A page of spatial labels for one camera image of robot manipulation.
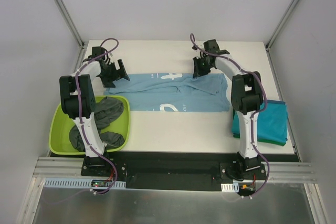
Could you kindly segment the light blue t-shirt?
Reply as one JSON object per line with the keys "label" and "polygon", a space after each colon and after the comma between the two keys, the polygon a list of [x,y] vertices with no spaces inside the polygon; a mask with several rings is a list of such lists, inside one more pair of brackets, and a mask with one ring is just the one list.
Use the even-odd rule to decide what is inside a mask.
{"label": "light blue t-shirt", "polygon": [[230,103],[222,73],[193,78],[191,73],[131,74],[105,95],[125,97],[133,111],[226,112]]}

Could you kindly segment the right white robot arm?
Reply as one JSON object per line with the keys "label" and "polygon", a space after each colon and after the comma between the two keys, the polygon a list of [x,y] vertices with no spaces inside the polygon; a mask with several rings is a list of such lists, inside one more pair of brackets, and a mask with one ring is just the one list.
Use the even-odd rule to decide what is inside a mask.
{"label": "right white robot arm", "polygon": [[190,35],[192,49],[198,55],[193,58],[193,77],[198,78],[210,73],[212,68],[220,70],[232,82],[231,104],[239,118],[240,148],[243,159],[260,156],[257,149],[257,120],[261,111],[267,107],[267,98],[261,84],[260,74],[245,70],[230,53],[219,48],[215,39],[197,45],[194,35]]}

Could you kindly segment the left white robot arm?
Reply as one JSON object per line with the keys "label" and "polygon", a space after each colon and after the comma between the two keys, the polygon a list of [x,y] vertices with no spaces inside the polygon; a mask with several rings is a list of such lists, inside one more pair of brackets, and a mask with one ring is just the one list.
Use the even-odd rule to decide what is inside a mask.
{"label": "left white robot arm", "polygon": [[125,143],[122,134],[103,131],[123,114],[124,104],[113,97],[103,97],[97,102],[92,87],[95,78],[105,88],[115,88],[116,81],[130,79],[123,61],[110,62],[108,51],[102,46],[93,47],[91,55],[75,73],[59,79],[61,109],[75,124],[69,132],[70,143],[89,157],[97,157]]}

